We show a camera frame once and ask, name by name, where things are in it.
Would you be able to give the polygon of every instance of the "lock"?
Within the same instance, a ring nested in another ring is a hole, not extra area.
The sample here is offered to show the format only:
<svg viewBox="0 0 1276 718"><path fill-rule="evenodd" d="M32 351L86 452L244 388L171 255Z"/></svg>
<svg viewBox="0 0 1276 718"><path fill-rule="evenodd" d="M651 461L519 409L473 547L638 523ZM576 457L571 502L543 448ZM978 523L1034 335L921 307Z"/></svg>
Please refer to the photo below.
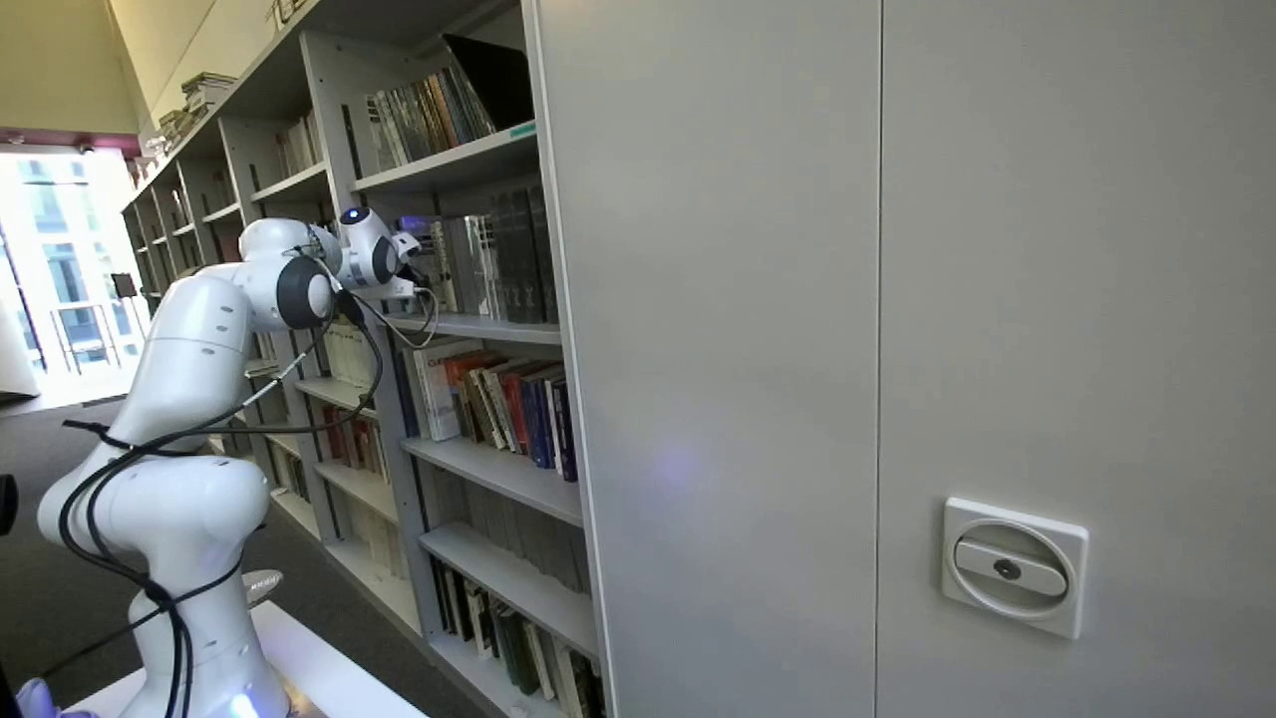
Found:
<svg viewBox="0 0 1276 718"><path fill-rule="evenodd" d="M942 589L998 619L1082 639L1090 531L949 497Z"/></svg>

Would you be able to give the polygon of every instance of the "white robotic arm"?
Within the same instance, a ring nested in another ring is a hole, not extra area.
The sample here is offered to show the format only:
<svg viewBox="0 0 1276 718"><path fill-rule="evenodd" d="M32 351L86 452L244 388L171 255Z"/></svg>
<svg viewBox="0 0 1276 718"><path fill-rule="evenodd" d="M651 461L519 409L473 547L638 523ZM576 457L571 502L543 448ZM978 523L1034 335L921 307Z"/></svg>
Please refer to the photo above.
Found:
<svg viewBox="0 0 1276 718"><path fill-rule="evenodd" d="M267 479L248 457L171 452L203 448L203 429L239 409L250 332L320 325L347 285L400 269L400 245L366 211L341 215L341 240L256 220L239 249L244 261L171 284L105 441L40 497L50 541L141 583L126 615L148 680L123 718L288 715L239 587L244 538L272 502Z"/></svg>

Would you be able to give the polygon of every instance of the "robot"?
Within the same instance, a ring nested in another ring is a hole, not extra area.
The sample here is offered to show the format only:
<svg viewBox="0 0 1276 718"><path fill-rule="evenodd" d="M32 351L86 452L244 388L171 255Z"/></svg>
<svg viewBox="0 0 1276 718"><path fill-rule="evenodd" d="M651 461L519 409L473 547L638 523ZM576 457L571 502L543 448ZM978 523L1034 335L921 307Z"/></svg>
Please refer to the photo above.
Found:
<svg viewBox="0 0 1276 718"><path fill-rule="evenodd" d="M239 409L250 332L320 325L420 245L359 208L339 230L256 220L239 261L171 284L105 441L40 497L45 538L141 587L126 619L142 684L123 718L288 715L239 583L244 541L272 505L267 479L203 441Z"/></svg>

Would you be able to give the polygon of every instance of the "library shelving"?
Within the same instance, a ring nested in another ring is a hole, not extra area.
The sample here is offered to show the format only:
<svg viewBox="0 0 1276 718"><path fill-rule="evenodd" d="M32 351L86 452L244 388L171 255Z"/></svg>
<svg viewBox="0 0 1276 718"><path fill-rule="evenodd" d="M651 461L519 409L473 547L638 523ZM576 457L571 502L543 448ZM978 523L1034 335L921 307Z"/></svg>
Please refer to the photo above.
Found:
<svg viewBox="0 0 1276 718"><path fill-rule="evenodd" d="M497 715L602 715L571 348L519 0L304 9L123 208L151 304L263 215L420 240L364 315L256 340L250 456L424 659Z"/></svg>

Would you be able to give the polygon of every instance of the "robotic arm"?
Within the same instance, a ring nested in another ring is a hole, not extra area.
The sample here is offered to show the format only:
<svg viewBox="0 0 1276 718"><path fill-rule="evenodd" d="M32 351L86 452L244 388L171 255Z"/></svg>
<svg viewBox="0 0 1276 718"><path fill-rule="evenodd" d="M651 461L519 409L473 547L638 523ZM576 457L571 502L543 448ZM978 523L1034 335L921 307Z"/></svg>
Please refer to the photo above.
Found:
<svg viewBox="0 0 1276 718"><path fill-rule="evenodd" d="M239 249L244 261L171 284L105 441L40 497L45 538L141 583L126 615L148 679L123 718L288 715L239 587L267 479L248 457L175 452L199 452L203 429L239 409L250 332L327 323L349 285L385 284L416 245L377 215L341 211L341 240L256 220Z"/></svg>

